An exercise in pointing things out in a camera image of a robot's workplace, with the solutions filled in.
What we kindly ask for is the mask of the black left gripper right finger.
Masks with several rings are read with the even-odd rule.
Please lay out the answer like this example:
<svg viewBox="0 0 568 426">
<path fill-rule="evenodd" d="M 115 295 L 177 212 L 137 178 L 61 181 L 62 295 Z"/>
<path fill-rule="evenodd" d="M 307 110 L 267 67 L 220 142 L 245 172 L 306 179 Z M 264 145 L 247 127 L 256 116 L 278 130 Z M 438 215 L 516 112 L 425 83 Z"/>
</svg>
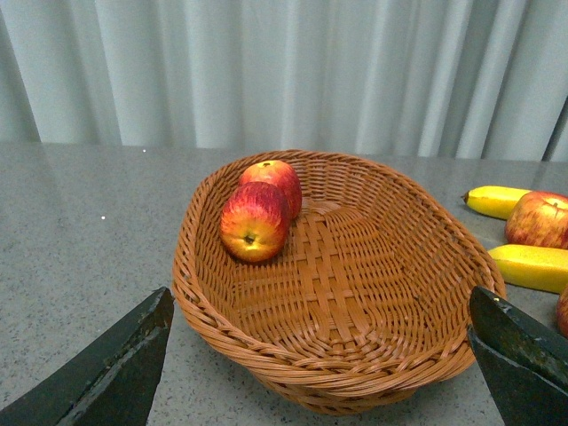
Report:
<svg viewBox="0 0 568 426">
<path fill-rule="evenodd" d="M 469 344 L 504 423 L 565 425 L 567 339 L 480 286 L 469 313 Z"/>
</svg>

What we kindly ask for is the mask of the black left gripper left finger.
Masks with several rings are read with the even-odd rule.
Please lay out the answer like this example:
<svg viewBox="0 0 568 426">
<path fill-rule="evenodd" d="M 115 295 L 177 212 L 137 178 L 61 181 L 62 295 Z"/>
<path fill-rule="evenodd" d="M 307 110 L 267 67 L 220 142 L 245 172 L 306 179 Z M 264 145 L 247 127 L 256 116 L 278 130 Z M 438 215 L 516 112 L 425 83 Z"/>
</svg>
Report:
<svg viewBox="0 0 568 426">
<path fill-rule="evenodd" d="M 174 313 L 165 288 L 1 410 L 3 425 L 145 425 Z"/>
</svg>

